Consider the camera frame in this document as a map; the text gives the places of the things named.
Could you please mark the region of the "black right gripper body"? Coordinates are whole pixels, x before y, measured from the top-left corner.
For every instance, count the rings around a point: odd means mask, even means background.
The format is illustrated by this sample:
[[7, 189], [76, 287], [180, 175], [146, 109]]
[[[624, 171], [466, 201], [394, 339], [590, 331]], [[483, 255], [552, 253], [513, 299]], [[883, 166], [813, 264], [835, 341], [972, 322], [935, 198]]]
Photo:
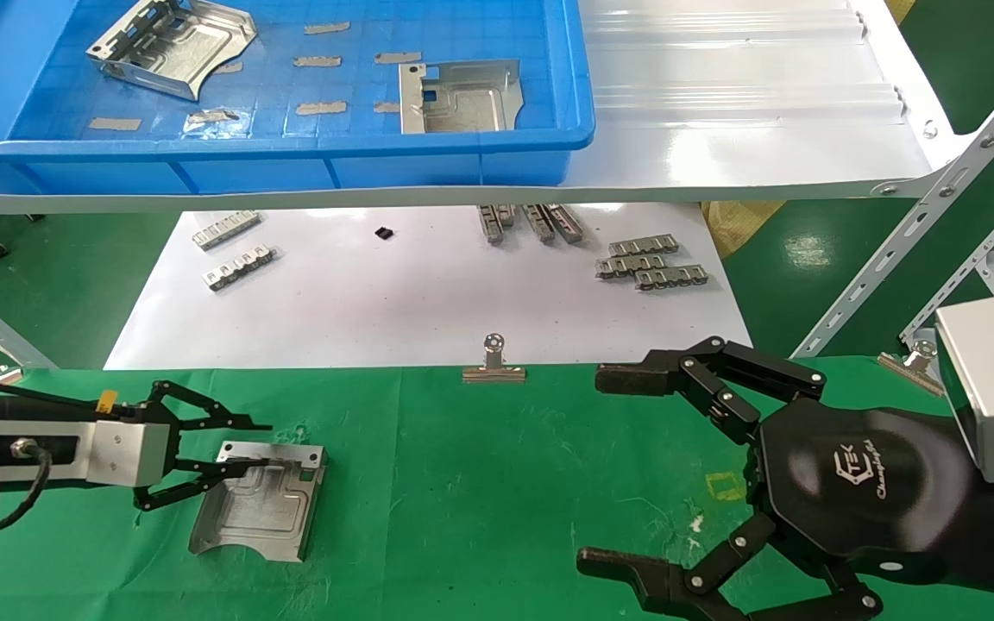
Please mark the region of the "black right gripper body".
[[955, 582], [977, 472], [958, 425], [801, 398], [758, 426], [757, 508], [805, 574], [841, 565], [902, 583]]

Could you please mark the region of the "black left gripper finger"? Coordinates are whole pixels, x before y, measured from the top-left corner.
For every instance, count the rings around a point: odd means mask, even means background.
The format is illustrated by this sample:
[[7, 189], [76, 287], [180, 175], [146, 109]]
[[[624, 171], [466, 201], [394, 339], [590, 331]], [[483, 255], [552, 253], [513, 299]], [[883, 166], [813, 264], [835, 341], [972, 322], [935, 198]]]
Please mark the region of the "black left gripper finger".
[[244, 459], [244, 457], [224, 462], [177, 459], [174, 463], [174, 469], [196, 474], [196, 477], [154, 492], [150, 491], [150, 487], [147, 485], [135, 487], [133, 490], [134, 505], [139, 511], [159, 510], [159, 508], [183, 502], [183, 500], [196, 498], [196, 496], [222, 485], [225, 480], [241, 479], [249, 469], [267, 467], [269, 463], [271, 461], [266, 459]]
[[[165, 398], [181, 402], [181, 404], [200, 409], [203, 417], [198, 419], [180, 419], [176, 413], [165, 405]], [[200, 392], [194, 392], [188, 386], [176, 384], [171, 380], [160, 379], [151, 386], [151, 392], [145, 400], [145, 421], [169, 425], [178, 432], [193, 430], [230, 429], [245, 431], [271, 431], [272, 425], [257, 423], [249, 414], [238, 414], [230, 411], [215, 398]]]

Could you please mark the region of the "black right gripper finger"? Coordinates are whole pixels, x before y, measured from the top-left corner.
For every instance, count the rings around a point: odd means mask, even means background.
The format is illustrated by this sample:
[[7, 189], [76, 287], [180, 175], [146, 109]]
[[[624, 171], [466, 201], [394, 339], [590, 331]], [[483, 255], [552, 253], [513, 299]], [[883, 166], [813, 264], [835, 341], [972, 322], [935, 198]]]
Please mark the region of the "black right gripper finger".
[[638, 363], [602, 363], [595, 388], [606, 394], [680, 394], [737, 445], [756, 441], [760, 413], [734, 386], [789, 404], [820, 398], [826, 378], [788, 359], [711, 336], [684, 350], [653, 349]]
[[695, 568], [650, 555], [581, 548], [576, 569], [583, 575], [627, 583], [644, 611], [683, 620], [872, 620], [883, 613], [878, 594], [844, 566], [825, 566], [827, 596], [745, 612], [722, 596], [720, 587], [772, 540], [777, 524], [757, 512]]

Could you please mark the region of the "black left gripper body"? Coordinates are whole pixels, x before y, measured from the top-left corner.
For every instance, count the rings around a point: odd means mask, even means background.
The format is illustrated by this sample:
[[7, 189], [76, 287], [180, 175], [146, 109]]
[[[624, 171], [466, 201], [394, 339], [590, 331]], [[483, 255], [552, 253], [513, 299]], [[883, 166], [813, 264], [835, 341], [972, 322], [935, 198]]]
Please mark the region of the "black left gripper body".
[[86, 485], [150, 487], [173, 471], [178, 419], [168, 406], [149, 400], [100, 412], [98, 401], [87, 405], [96, 421], [86, 457]]

